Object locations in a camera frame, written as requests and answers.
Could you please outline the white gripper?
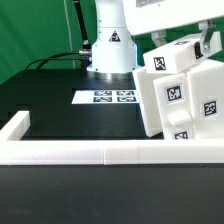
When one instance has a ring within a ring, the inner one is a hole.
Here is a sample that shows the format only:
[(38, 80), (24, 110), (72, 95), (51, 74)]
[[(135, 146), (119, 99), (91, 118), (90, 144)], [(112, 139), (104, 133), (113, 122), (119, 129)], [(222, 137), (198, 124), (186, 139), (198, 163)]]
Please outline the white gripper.
[(156, 47), (166, 44), (166, 32), (160, 30), (200, 22), (201, 36), (194, 44), (197, 59), (211, 52), (210, 41), (216, 29), (213, 19), (224, 17), (224, 0), (123, 0), (123, 6), (129, 32), (153, 32)]

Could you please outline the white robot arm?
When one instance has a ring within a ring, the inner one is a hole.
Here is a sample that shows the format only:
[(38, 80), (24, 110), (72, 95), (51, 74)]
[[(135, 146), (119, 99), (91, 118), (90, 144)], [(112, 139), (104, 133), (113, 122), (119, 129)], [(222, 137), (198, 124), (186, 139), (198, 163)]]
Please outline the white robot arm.
[(95, 0), (97, 40), (88, 70), (98, 77), (125, 76), (138, 67), (132, 38), (149, 34), (156, 45), (143, 55), (150, 74), (182, 72), (221, 50), (214, 20), (224, 0)]

